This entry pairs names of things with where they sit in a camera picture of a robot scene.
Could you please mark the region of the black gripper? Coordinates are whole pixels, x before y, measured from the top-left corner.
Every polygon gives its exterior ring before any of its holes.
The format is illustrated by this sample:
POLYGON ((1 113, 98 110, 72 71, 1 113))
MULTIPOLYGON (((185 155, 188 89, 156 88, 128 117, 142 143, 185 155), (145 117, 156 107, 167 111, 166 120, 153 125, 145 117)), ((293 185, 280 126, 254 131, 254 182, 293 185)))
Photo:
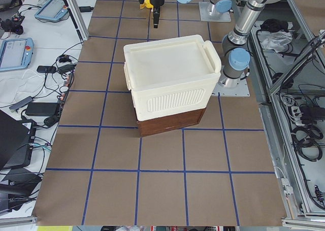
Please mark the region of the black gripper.
POLYGON ((160 7, 153 7, 153 28, 158 28, 160 17, 160 7))

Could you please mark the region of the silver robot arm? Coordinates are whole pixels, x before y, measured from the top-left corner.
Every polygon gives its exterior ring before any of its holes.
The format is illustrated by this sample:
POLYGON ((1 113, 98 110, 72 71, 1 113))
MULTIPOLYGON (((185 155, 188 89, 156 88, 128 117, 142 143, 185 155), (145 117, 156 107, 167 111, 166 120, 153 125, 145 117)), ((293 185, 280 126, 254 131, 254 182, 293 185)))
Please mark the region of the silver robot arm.
MULTIPOLYGON (((177 0, 186 4, 192 0, 177 0)), ((235 88, 244 70, 250 62, 249 53, 242 48, 247 42, 247 37, 265 5, 276 3, 280 0, 239 0, 246 1, 244 9, 236 21, 234 29, 222 41, 225 65, 218 84, 224 88, 235 88)))
POLYGON ((150 0, 153 5, 153 28, 158 28, 160 18, 160 8, 164 5, 165 0, 150 0))

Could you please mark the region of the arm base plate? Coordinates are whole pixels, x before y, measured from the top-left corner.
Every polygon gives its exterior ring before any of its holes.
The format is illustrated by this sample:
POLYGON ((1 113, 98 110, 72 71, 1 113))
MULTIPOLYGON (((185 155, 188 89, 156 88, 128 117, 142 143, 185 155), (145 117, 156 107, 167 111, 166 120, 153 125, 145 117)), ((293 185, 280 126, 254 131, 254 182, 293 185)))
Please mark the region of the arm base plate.
POLYGON ((221 66, 221 76, 215 85, 212 96, 223 97, 250 97, 245 71, 242 71, 238 79, 230 79, 223 73, 224 66, 221 66))
POLYGON ((231 0, 199 2, 200 19, 205 22, 231 22, 231 0))

